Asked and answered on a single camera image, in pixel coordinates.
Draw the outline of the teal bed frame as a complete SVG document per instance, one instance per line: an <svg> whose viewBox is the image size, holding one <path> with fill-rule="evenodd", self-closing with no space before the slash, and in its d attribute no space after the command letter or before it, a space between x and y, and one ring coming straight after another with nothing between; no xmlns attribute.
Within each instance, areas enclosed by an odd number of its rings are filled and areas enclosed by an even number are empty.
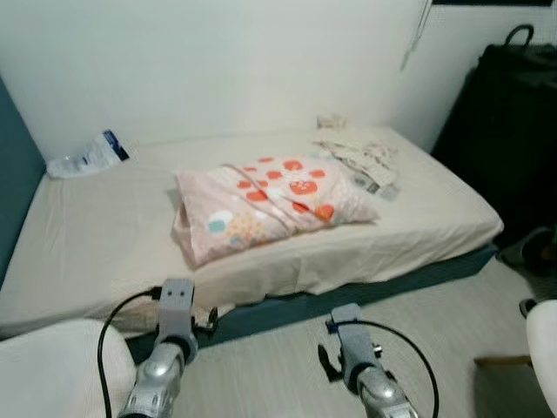
<svg viewBox="0 0 557 418"><path fill-rule="evenodd" d="M44 157L33 143L15 100L0 78L0 267L3 268L0 295L15 286L10 272L17 240L24 236L33 196L43 183L44 175ZM479 273L495 254L496 246L486 243L477 250L428 264L390 281L347 283L322 294L296 292L267 296L261 302L243 304L228 312L222 319L222 327L203 335L199 346L206 349L309 320L326 314L335 304L370 304L390 296L464 279Z"/></svg>

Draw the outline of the pink patterned pillow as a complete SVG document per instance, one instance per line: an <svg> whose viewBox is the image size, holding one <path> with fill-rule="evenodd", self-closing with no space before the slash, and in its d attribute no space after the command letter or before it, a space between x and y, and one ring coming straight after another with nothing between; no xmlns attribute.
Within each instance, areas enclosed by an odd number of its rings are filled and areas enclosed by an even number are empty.
<svg viewBox="0 0 557 418"><path fill-rule="evenodd" d="M372 195L331 157L262 157L175 172L180 204L172 235L187 266L256 246L379 219Z"/></svg>

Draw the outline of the black suitcase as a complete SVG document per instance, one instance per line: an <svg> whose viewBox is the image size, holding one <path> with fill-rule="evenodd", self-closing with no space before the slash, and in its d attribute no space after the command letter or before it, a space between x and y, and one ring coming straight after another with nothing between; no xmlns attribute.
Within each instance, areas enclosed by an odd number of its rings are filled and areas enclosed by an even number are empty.
<svg viewBox="0 0 557 418"><path fill-rule="evenodd" d="M556 51L519 24L489 44L451 109L431 154L499 215L498 248L556 224Z"/></svg>

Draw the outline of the beige sheeted bed mattress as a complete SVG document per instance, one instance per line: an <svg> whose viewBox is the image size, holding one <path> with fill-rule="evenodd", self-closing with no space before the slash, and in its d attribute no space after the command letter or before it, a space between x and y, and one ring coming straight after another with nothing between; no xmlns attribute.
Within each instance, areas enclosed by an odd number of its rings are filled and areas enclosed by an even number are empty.
<svg viewBox="0 0 557 418"><path fill-rule="evenodd" d="M271 296L322 294L346 284L393 281L484 247L504 230L497 212L463 180L390 128L361 134L395 150L398 194L373 198L377 222L337 226L251 248L191 268L172 235L176 172L262 157L313 155L316 131L184 139L132 147L131 159L88 178L41 179L0 284L0 338L60 321L101 320L131 337L157 323L137 294L164 280L194 281L205 317Z"/></svg>

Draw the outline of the white and blue plastic package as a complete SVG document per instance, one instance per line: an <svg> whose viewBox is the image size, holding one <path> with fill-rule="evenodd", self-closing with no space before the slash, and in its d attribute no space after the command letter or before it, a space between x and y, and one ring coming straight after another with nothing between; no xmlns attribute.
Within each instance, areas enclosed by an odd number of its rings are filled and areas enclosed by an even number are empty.
<svg viewBox="0 0 557 418"><path fill-rule="evenodd" d="M110 170L112 167L131 159L126 144L114 131L104 129L77 156L66 156L45 163L45 172L52 179L87 178L96 172Z"/></svg>

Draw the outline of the brown wooden board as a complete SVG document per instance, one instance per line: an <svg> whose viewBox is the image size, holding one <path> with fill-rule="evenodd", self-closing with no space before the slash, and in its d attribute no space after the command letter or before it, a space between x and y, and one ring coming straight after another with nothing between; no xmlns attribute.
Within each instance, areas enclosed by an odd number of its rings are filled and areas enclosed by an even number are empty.
<svg viewBox="0 0 557 418"><path fill-rule="evenodd" d="M473 362L477 367L534 366L530 355L510 355L510 357L477 357L473 359Z"/></svg>

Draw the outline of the dark round floor object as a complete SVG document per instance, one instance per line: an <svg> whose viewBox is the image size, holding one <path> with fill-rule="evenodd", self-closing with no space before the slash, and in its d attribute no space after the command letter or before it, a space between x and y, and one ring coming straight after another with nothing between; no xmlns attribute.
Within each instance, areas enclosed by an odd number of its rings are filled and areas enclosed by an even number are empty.
<svg viewBox="0 0 557 418"><path fill-rule="evenodd" d="M556 232L550 227L536 228L520 242L501 248L497 258L506 266L532 275L553 276L557 267Z"/></svg>

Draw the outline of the crumpled patterned cloth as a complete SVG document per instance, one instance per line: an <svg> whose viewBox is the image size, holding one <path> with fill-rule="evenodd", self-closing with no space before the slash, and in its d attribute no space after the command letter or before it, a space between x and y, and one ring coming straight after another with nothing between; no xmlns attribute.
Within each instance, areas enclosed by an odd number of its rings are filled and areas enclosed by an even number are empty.
<svg viewBox="0 0 557 418"><path fill-rule="evenodd" d="M354 125L340 115L318 116L312 143L321 154L346 165L359 187L379 198L393 200L400 190L397 164L401 136L390 127Z"/></svg>

